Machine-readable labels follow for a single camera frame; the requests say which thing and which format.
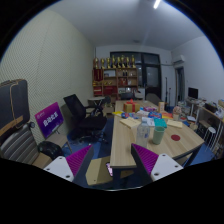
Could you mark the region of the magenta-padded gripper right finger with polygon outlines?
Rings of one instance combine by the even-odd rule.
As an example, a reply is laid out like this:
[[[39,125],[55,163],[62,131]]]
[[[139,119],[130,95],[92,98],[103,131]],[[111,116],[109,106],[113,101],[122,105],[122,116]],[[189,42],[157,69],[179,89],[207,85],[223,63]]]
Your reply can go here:
[[[131,154],[137,165],[142,184],[147,185],[182,169],[182,166],[167,154],[160,155],[132,143]]]

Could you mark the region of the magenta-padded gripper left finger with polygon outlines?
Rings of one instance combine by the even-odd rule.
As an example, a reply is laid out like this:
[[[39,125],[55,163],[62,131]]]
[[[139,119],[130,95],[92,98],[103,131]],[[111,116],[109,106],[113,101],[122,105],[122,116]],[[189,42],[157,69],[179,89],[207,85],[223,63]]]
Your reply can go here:
[[[94,148],[88,145],[68,157],[58,156],[44,168],[56,176],[81,185],[86,179],[85,174],[94,155]]]

